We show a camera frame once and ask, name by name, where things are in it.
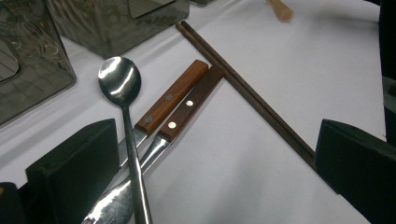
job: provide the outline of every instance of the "long-handled spoon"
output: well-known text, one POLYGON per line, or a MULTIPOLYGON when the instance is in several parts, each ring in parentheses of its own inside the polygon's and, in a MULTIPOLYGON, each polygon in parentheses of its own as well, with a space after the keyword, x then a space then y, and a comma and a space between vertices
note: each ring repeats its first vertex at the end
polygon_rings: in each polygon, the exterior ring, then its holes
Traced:
POLYGON ((126 58, 110 58, 102 64, 99 70, 99 86, 103 94, 110 102, 122 109, 132 185, 134 221, 136 224, 151 224, 149 201, 137 156, 129 114, 129 106, 139 93, 141 83, 139 70, 132 61, 126 58))

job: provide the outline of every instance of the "brown chopstick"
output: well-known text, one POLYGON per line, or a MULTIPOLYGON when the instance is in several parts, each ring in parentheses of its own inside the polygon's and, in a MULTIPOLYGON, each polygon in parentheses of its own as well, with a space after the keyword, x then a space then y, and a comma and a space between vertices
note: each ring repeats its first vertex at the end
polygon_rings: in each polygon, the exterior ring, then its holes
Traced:
POLYGON ((315 171, 315 151, 251 88, 239 74, 201 38, 185 21, 176 28, 200 51, 206 59, 223 69, 225 78, 256 109, 256 111, 283 137, 315 171))

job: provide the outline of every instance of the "small tan object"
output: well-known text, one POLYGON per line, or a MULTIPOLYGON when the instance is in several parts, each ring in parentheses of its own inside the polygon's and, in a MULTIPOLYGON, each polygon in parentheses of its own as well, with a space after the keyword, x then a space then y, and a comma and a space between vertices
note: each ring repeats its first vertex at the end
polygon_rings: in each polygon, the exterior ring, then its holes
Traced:
POLYGON ((290 22, 294 16, 294 11, 291 10, 280 0, 268 0, 268 4, 272 6, 275 14, 282 22, 290 22))

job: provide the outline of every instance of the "spoon handle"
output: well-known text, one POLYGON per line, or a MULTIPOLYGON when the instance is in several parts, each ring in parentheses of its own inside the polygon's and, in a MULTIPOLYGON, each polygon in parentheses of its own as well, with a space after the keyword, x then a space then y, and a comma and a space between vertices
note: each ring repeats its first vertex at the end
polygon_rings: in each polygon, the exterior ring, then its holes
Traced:
POLYGON ((145 182, 140 169, 140 162, 137 156, 136 144, 132 132, 132 122, 129 114, 129 106, 122 108, 124 120, 125 139, 128 153, 129 173, 132 186, 132 201, 134 208, 134 222, 136 224, 151 224, 151 213, 149 210, 149 200, 146 193, 145 182))

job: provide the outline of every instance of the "table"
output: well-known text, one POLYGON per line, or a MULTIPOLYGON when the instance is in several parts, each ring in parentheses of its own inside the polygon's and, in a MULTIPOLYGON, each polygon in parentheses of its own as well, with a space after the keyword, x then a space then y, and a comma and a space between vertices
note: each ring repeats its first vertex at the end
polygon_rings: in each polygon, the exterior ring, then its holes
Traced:
MULTIPOLYGON (((379 7, 284 2, 295 11, 291 23, 278 21, 262 0, 191 4, 186 21, 313 149, 323 119, 385 140, 379 7)), ((121 112, 97 84, 104 59, 63 41, 78 82, 0 129, 2 182, 22 186, 28 165, 98 120, 114 118, 124 138, 121 112)), ((133 123, 195 59, 206 62, 174 26, 123 56, 143 79, 133 123)), ((155 223, 368 222, 224 79, 168 150, 145 176, 155 223)))

